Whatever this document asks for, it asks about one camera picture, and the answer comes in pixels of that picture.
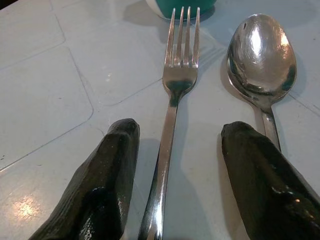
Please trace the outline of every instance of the fork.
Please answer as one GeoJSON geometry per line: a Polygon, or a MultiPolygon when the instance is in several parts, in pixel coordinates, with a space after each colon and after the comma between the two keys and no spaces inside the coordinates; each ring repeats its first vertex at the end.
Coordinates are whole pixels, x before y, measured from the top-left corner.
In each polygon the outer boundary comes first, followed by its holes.
{"type": "Polygon", "coordinates": [[[168,172],[174,139],[178,104],[182,97],[194,87],[198,76],[200,9],[198,7],[196,11],[195,36],[191,61],[189,57],[190,11],[191,8],[189,6],[185,31],[184,56],[182,57],[181,48],[184,7],[182,7],[181,9],[179,33],[174,59],[172,59],[172,56],[176,9],[174,8],[172,11],[162,77],[164,89],[169,95],[169,106],[165,116],[159,153],[153,174],[149,198],[140,226],[138,240],[163,239],[168,172]]]}

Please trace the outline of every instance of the fork tine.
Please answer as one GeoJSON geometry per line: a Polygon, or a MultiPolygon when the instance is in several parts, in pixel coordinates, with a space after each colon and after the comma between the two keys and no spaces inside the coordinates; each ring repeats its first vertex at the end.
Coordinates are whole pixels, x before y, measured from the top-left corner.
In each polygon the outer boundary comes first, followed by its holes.
{"type": "Polygon", "coordinates": [[[174,66],[179,67],[181,64],[181,44],[182,44],[182,27],[184,25],[184,7],[181,8],[181,15],[180,15],[180,25],[179,25],[179,34],[178,34],[178,41],[176,44],[176,54],[174,58],[174,66]]]}
{"type": "Polygon", "coordinates": [[[199,28],[200,28],[200,8],[196,9],[195,34],[192,56],[192,67],[198,68],[199,63],[199,28]]]}
{"type": "Polygon", "coordinates": [[[183,58],[183,66],[189,66],[189,41],[190,41],[190,11],[191,7],[188,7],[188,14],[186,20],[186,30],[185,30],[185,45],[184,45],[184,58],[183,58]]]}
{"type": "Polygon", "coordinates": [[[174,8],[172,11],[171,22],[169,27],[168,43],[166,45],[166,51],[165,51],[165,59],[164,59],[165,67],[170,67],[171,59],[172,59],[172,46],[174,43],[174,30],[175,30],[175,13],[176,13],[176,9],[174,8]]]}

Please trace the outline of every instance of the table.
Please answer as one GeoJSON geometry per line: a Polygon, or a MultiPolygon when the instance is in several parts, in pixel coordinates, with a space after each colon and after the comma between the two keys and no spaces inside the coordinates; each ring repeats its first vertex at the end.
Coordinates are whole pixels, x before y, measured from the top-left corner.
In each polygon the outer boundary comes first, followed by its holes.
{"type": "MultiPolygon", "coordinates": [[[[232,89],[225,67],[235,29],[254,13],[278,20],[296,53],[296,83],[273,110],[283,154],[320,194],[319,12],[318,0],[218,0],[201,21],[198,81],[178,110],[164,239],[248,240],[220,132],[233,121],[263,132],[259,111],[232,89]]],[[[168,104],[168,26],[144,0],[19,0],[0,11],[1,240],[25,240],[48,218],[121,118],[141,128],[123,236],[137,239],[168,104]]]]}

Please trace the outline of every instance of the metal spoon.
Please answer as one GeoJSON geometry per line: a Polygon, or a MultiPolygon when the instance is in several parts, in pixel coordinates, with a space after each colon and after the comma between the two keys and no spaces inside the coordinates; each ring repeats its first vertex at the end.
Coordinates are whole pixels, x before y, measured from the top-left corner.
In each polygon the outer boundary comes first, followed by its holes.
{"type": "Polygon", "coordinates": [[[255,14],[236,29],[226,57],[230,83],[261,109],[265,135],[280,149],[272,104],[297,77],[295,53],[285,31],[272,17],[255,14]]]}

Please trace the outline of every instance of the spoon bowl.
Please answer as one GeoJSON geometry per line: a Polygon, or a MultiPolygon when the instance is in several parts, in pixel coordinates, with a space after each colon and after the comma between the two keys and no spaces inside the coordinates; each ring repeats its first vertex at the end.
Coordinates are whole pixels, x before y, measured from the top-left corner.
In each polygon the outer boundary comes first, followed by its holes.
{"type": "Polygon", "coordinates": [[[261,109],[265,134],[280,150],[271,106],[297,77],[295,53],[282,26],[268,15],[248,17],[232,37],[226,64],[230,83],[261,109]]]}

